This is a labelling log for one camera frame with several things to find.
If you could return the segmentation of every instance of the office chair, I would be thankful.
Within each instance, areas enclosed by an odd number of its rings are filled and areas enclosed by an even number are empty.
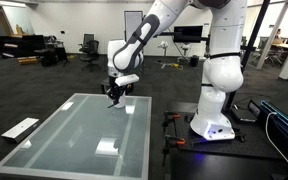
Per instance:
[[[79,49],[80,52],[87,54],[88,51],[88,42],[94,40],[94,34],[84,34],[83,44],[79,44],[81,48]]]
[[[91,71],[92,67],[94,66],[99,67],[98,64],[93,64],[93,61],[99,59],[98,44],[99,42],[96,40],[91,40],[88,42],[88,49],[86,51],[86,56],[80,57],[81,61],[88,63],[85,67],[82,68],[82,70],[84,70],[85,68],[90,68]]]
[[[278,55],[278,59],[282,62],[281,65],[284,64],[284,62],[286,61],[288,57],[288,51],[282,51],[279,55]]]
[[[255,50],[255,52],[253,52],[253,56],[254,54],[256,54],[255,58],[252,59],[252,63],[259,57],[261,57],[263,51],[264,51],[264,48],[265,48],[265,45],[268,41],[268,37],[260,37],[260,43],[257,47],[257,49]]]
[[[288,38],[283,37],[282,39],[284,40],[283,43],[288,44]]]
[[[265,58],[265,63],[267,63],[267,61],[269,60],[272,64],[272,67],[274,67],[274,61],[277,61],[277,63],[280,66],[282,66],[283,62],[280,60],[282,54],[283,54],[283,49],[279,47],[271,46],[267,54],[267,57]]]

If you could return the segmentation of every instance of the whiteboard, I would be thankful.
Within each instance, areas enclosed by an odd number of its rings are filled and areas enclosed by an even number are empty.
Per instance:
[[[124,11],[125,41],[128,41],[136,28],[141,24],[143,11]]]

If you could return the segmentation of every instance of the black cable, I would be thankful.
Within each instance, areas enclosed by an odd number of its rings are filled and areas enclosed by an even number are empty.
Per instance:
[[[271,98],[271,96],[259,94],[259,95],[256,95],[256,96],[249,96],[249,97],[247,97],[247,98],[243,98],[243,99],[241,99],[241,100],[239,100],[239,101],[234,102],[234,104],[238,104],[238,103],[240,103],[240,102],[242,102],[242,101],[245,101],[245,100],[250,99],[250,98],[253,98],[253,97],[268,97],[268,98]]]
[[[202,80],[198,77],[197,72],[195,71],[195,68],[192,67],[192,69],[193,69],[193,71],[194,71],[194,74],[195,74],[196,78],[197,78],[200,82],[202,82]]]
[[[274,146],[274,148],[280,153],[280,155],[285,159],[285,161],[288,163],[288,159],[287,157],[282,153],[282,151],[274,144],[274,142],[271,140],[270,138],[270,135],[268,133],[268,122],[270,120],[270,116],[274,114],[274,115],[277,115],[276,112],[271,112],[267,115],[267,118],[266,118],[266,123],[265,123],[265,134],[266,134],[266,137],[267,139],[270,141],[270,143]]]
[[[239,92],[237,92],[236,94],[253,94],[253,95],[261,95],[261,96],[270,97],[270,96],[268,96],[268,95],[258,94],[258,93],[239,93]]]

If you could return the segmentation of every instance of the blue light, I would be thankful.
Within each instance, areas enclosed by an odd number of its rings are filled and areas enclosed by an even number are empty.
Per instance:
[[[204,159],[205,155],[198,153],[194,157],[195,157],[196,160],[202,161]]]
[[[261,101],[261,104],[267,109],[269,110],[270,112],[276,112],[279,116],[278,118],[280,120],[282,120],[282,122],[284,122],[287,126],[288,126],[288,123],[286,123],[285,121],[283,121],[283,119],[280,118],[280,116],[282,116],[284,118],[284,120],[287,120],[288,121],[288,118],[283,115],[282,113],[280,113],[279,111],[277,111],[275,108],[273,108],[271,105],[269,105],[267,102],[265,101]]]

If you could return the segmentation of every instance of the computer monitor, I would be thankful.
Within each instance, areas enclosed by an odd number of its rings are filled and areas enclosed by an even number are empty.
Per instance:
[[[175,26],[174,42],[176,43],[200,43],[203,26]]]

